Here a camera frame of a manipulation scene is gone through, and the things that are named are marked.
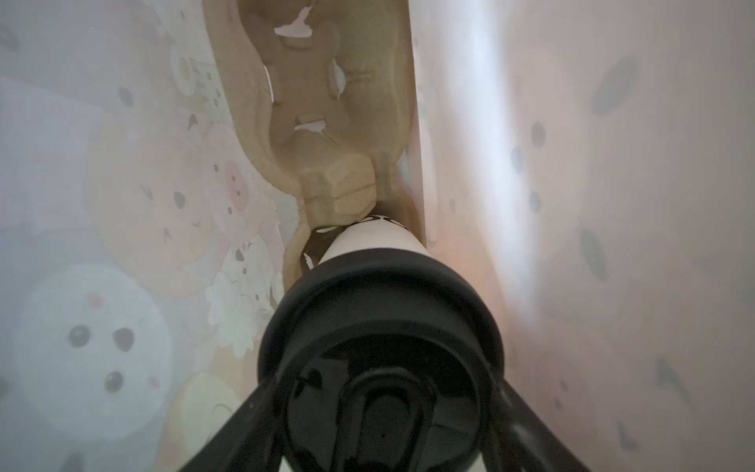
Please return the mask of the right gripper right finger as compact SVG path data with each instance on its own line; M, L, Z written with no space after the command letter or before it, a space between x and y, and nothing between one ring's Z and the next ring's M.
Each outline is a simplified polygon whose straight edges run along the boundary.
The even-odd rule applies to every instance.
M491 394L483 462L497 472L589 472L504 379Z

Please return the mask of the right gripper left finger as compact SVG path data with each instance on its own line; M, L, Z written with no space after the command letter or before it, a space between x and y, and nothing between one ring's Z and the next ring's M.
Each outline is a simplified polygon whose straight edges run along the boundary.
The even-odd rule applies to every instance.
M268 377L181 471L278 471L282 417L277 383Z

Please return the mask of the black plastic cup lid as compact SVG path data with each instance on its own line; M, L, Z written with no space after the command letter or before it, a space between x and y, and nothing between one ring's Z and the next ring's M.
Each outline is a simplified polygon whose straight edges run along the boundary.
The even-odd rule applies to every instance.
M505 367L495 320L453 269L361 250L285 294L263 335L282 454L294 471L465 471Z

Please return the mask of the white patterned paper gift bag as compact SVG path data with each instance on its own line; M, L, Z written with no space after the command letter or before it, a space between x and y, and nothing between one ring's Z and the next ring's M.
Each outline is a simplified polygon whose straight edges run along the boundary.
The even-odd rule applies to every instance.
M206 1L1 5L1 467L177 471L257 387L296 199ZM404 1L397 165L595 471L754 467L754 5Z

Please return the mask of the white paper coffee cup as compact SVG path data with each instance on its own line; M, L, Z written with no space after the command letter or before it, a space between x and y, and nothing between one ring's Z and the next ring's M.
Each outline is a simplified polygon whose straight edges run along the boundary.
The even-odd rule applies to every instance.
M401 222L388 216L372 214L346 227L324 252L320 263L348 253L395 249L430 255L421 241Z

